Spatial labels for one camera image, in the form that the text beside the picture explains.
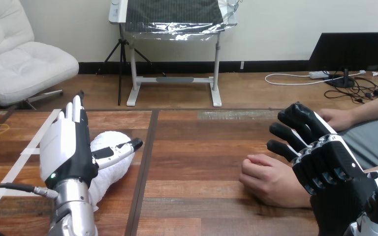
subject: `fist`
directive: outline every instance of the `fist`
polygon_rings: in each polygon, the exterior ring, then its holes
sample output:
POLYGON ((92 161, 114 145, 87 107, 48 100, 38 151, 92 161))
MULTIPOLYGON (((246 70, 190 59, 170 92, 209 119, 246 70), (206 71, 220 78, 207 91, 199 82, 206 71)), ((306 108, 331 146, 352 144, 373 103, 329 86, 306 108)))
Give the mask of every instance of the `fist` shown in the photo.
POLYGON ((310 195, 299 183, 292 168, 264 154, 247 156, 242 163, 239 181, 267 205, 311 207, 310 195))

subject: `white towel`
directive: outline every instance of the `white towel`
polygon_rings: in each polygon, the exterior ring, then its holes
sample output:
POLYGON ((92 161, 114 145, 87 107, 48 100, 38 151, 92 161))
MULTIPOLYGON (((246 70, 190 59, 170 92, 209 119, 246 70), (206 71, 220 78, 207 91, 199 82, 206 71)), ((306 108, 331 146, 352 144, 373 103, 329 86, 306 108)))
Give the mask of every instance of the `white towel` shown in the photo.
MULTIPOLYGON (((108 146, 116 146, 118 144, 126 143, 130 140, 131 139, 127 135, 121 132, 106 131, 99 134, 91 142, 91 151, 96 151, 108 146)), ((89 188, 89 198, 91 200, 94 211, 98 210, 96 204, 105 195, 105 192, 106 190, 108 190, 109 186, 120 180, 126 174, 133 158, 134 153, 124 158, 117 164, 100 170, 98 172, 98 176, 92 180, 91 186, 89 188)))

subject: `computer monitor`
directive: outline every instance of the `computer monitor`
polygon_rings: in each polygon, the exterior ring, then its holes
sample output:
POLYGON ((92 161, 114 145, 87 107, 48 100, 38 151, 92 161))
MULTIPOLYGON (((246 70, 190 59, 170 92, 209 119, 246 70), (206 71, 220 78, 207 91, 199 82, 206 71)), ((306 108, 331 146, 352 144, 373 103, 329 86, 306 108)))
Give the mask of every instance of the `computer monitor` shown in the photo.
POLYGON ((339 88, 354 86, 349 71, 377 69, 378 32, 322 33, 308 64, 309 71, 343 71, 344 78, 327 81, 327 84, 339 88))

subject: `gray shorts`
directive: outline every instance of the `gray shorts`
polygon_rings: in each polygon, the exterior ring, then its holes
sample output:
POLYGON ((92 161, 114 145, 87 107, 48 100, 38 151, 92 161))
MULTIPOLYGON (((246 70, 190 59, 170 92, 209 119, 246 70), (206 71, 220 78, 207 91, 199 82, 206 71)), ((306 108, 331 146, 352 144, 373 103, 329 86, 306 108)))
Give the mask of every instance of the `gray shorts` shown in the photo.
POLYGON ((359 124, 339 135, 364 170, 378 166, 378 120, 359 124))

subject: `robotic hand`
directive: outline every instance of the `robotic hand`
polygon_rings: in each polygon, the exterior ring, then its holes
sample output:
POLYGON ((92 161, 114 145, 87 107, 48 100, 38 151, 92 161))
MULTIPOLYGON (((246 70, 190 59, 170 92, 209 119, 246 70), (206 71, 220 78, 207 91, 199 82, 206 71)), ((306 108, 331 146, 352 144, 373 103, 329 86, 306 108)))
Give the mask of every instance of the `robotic hand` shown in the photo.
POLYGON ((378 171, 364 173, 341 136, 299 102, 278 119, 289 128, 273 123, 270 132, 289 145, 270 140, 267 148, 292 163, 311 195, 319 235, 377 236, 378 171))
POLYGON ((51 236, 96 236, 88 192, 92 179, 98 170, 118 163, 143 145, 141 139, 134 139, 91 152, 83 95, 80 92, 68 103, 40 142, 41 179, 58 192, 51 236))

